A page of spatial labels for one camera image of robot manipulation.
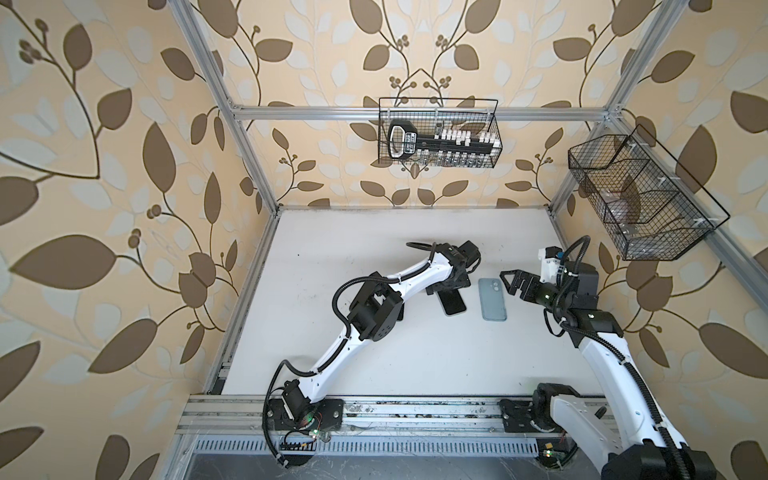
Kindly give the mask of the light blue phone case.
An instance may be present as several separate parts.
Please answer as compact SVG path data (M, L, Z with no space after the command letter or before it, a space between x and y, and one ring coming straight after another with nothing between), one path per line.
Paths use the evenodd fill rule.
M478 281L478 293L482 318L491 322L507 320L504 300L504 287L498 278L481 278Z

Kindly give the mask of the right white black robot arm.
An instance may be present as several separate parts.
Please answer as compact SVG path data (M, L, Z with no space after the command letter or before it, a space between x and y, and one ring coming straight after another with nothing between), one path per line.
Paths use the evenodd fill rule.
M608 428L586 399L564 384L541 383L532 396L531 423L565 431L603 479L714 479L704 451L692 449L672 425L639 372L615 317L598 307L599 274L584 263L590 239L539 251L541 271L507 270L507 293L542 307L545 324L566 336L594 373L614 417Z

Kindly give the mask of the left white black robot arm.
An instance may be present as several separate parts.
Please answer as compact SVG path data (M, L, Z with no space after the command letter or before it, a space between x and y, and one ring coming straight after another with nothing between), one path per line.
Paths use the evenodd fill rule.
M277 463L289 468L304 463L300 451L312 452L342 425L342 400L327 393L338 374L362 349L384 339L404 317L405 302L419 292L436 294L449 315L466 310L459 290L471 285L469 275L481 263L478 247L466 241L408 242L428 253L425 260L395 274L373 272L342 284L331 300L343 329L310 370L281 361L268 385L262 409L262 432Z

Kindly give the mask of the black smartphone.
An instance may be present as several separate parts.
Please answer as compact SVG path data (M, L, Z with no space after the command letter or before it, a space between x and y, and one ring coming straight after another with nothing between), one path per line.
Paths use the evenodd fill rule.
M437 293L446 316L454 316L467 311L467 306L458 290L443 290Z

